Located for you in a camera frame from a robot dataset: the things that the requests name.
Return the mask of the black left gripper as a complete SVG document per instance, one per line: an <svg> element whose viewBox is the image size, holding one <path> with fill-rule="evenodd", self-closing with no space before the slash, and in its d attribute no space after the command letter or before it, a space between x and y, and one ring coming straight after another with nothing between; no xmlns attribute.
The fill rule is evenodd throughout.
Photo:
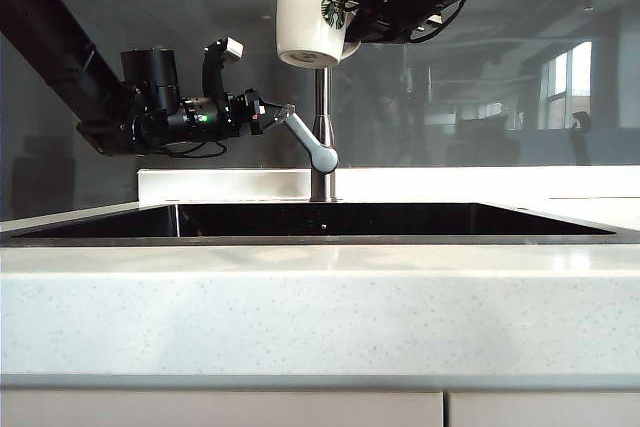
<svg viewBox="0 0 640 427"><path fill-rule="evenodd" d="M231 117L234 124L234 135L262 135L264 128L261 126L261 117L266 111L273 117L268 117L264 128L273 128L286 123L291 115L295 114L293 104L265 103L254 89L248 89L243 94L231 100Z"/></svg>

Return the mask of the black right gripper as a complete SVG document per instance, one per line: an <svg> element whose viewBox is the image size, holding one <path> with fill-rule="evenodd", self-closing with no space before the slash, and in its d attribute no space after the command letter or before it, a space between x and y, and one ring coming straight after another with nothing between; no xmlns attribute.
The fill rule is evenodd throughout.
<svg viewBox="0 0 640 427"><path fill-rule="evenodd" d="M345 40L350 43L405 43L430 16L429 0L341 0L345 6L376 5L376 11L348 13Z"/></svg>

